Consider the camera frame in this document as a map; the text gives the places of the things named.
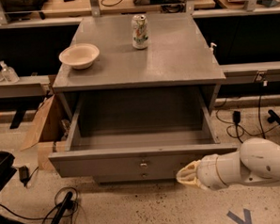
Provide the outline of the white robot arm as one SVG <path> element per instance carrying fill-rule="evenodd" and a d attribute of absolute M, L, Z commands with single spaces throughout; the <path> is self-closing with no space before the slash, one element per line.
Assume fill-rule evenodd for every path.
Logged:
<path fill-rule="evenodd" d="M 198 189 L 222 190 L 233 184 L 280 185 L 280 145 L 264 138 L 244 141 L 227 154 L 206 155 L 177 173 L 177 181 Z"/>

